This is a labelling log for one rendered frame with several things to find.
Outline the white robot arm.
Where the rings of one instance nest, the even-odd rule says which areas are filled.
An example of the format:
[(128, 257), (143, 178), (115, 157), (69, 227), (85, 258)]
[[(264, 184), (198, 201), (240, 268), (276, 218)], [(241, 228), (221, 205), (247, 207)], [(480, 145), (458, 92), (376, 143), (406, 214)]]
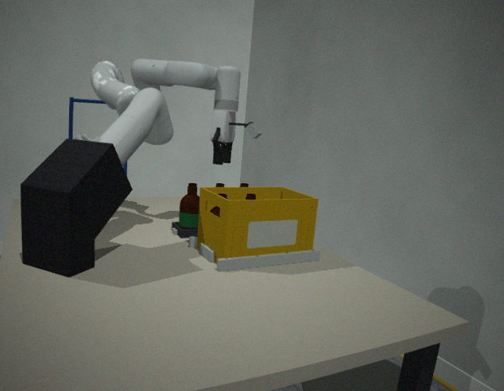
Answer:
[(92, 69), (91, 85), (109, 108), (117, 110), (119, 117), (95, 140), (86, 134), (74, 139), (113, 143), (123, 166), (144, 140), (162, 145), (173, 137), (172, 121), (160, 86), (215, 90), (214, 108), (238, 110), (240, 74), (238, 68), (231, 66), (214, 68), (194, 62), (136, 59), (131, 65), (134, 87), (125, 84), (114, 63), (101, 61)]

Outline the yellow crate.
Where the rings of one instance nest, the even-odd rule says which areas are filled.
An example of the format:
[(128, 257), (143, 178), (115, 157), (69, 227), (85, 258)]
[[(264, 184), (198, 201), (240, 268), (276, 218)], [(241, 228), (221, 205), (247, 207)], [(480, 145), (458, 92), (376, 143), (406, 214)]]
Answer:
[[(247, 194), (256, 200), (246, 200)], [(220, 217), (209, 212), (216, 206)], [(317, 209), (318, 198), (285, 187), (215, 187), (199, 216), (198, 243), (215, 251), (216, 263), (313, 250)]]

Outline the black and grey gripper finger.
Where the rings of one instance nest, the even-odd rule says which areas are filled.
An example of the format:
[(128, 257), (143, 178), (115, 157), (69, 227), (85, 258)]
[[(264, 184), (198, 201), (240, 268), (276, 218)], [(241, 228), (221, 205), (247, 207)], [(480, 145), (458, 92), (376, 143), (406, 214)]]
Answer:
[[(213, 136), (213, 163), (215, 165), (223, 165), (224, 152), (222, 152), (222, 151), (223, 151), (224, 143), (218, 141), (218, 139), (220, 137), (220, 133), (221, 133), (221, 128), (217, 127), (217, 131)], [(221, 146), (220, 146), (220, 144), (221, 144)]]
[(223, 163), (230, 163), (233, 142), (232, 143), (224, 143), (224, 147), (223, 147), (223, 152), (224, 152)]

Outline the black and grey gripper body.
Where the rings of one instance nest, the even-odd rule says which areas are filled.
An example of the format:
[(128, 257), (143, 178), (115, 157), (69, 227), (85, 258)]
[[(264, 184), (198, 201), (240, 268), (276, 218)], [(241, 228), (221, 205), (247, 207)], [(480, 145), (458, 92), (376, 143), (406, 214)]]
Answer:
[(229, 125), (229, 123), (236, 123), (235, 112), (238, 112), (238, 110), (214, 108), (210, 135), (211, 141), (213, 140), (213, 136), (217, 131), (217, 127), (221, 128), (221, 133), (218, 141), (222, 141), (223, 143), (232, 143), (234, 141), (235, 125)]

